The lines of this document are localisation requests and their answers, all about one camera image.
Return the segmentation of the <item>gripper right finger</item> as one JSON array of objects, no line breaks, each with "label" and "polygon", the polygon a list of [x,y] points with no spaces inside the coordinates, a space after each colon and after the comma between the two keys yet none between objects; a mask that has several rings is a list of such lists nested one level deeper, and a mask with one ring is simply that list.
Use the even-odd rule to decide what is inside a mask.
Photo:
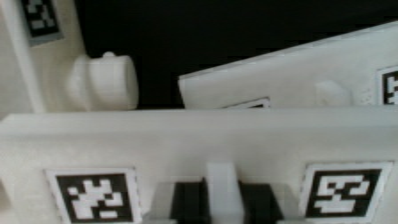
[{"label": "gripper right finger", "polygon": [[277,224],[284,219],[271,187],[266,183],[239,183],[243,224]]}]

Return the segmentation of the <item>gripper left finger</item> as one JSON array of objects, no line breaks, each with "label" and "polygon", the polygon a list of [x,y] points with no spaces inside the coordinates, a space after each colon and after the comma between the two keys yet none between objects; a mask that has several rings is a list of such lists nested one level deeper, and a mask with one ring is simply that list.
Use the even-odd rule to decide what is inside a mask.
[{"label": "gripper left finger", "polygon": [[207,199],[205,180],[175,183],[168,217],[177,224],[211,223]]}]

